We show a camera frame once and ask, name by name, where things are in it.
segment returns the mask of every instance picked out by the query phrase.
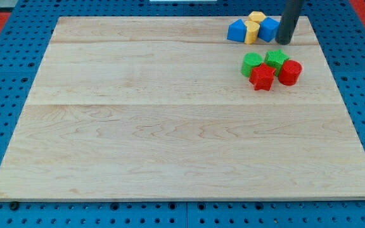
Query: toy block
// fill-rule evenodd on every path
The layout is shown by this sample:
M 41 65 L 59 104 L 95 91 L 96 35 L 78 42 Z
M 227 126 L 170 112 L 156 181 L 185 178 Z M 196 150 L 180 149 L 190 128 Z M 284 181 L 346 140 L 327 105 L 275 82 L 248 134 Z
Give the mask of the toy block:
M 245 25 L 247 26 L 245 44 L 253 44 L 257 40 L 260 25 L 252 21 L 246 21 Z
M 243 64 L 241 66 L 241 74 L 246 77 L 250 77 L 253 68 L 260 66 L 263 62 L 261 55 L 257 53 L 247 53 L 243 59 Z
M 266 42 L 272 41 L 277 34 L 278 25 L 279 22 L 272 18 L 264 19 L 260 23 L 259 38 Z
M 262 63 L 260 66 L 253 68 L 249 82 L 253 84 L 255 91 L 260 89 L 270 91 L 275 72 L 275 68 Z
M 243 20 L 239 19 L 229 25 L 227 31 L 227 39 L 230 41 L 244 42 L 246 37 L 247 27 Z
M 293 60 L 285 61 L 278 75 L 278 80 L 286 86 L 292 86 L 297 83 L 301 71 L 302 66 L 299 62 Z
M 266 16 L 263 14 L 263 12 L 253 11 L 248 15 L 248 20 L 258 24 L 264 21 L 264 19 L 266 19 Z
M 279 49 L 276 51 L 267 51 L 264 63 L 266 63 L 270 67 L 274 67 L 276 69 L 276 76 L 278 76 L 284 62 L 289 59 L 290 57 L 284 54 L 284 52 Z

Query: wooden board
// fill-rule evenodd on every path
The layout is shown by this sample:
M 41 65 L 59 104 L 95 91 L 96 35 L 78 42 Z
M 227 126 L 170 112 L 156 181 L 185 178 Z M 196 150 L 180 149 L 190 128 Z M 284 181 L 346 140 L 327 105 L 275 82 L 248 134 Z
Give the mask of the wooden board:
M 289 46 L 227 41 L 235 20 L 60 18 L 0 201 L 365 199 L 365 153 L 308 19 Z M 277 48 L 303 74 L 254 91 L 244 55 Z

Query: blue pegboard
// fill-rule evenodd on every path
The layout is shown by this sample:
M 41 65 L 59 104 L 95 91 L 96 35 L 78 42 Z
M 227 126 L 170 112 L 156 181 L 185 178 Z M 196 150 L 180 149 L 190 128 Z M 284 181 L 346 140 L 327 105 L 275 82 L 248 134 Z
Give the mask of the blue pegboard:
M 280 15 L 284 0 L 149 4 L 148 0 L 20 0 L 0 35 L 0 163 L 59 16 Z M 365 149 L 365 28 L 346 0 L 306 0 Z M 365 227 L 365 201 L 0 203 L 0 227 Z

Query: yellow block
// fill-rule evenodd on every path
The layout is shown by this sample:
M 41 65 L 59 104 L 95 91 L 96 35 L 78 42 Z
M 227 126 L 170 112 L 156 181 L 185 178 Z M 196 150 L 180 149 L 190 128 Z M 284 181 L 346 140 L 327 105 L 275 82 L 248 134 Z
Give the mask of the yellow block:
M 257 40 L 260 25 L 252 21 L 246 21 L 245 25 L 247 26 L 245 44 L 253 44 Z
M 263 12 L 253 11 L 248 15 L 248 20 L 258 24 L 264 21 L 264 19 L 266 19 L 266 16 L 263 14 Z

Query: wood grain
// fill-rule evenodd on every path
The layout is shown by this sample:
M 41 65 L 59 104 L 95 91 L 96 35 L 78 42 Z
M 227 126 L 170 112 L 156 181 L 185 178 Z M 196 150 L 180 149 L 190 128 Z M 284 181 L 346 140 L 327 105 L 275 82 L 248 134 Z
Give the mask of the wood grain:
M 227 41 L 235 20 L 60 18 L 0 201 L 365 200 L 365 153 L 308 19 L 290 46 Z M 254 91 L 244 54 L 277 48 L 300 80 Z

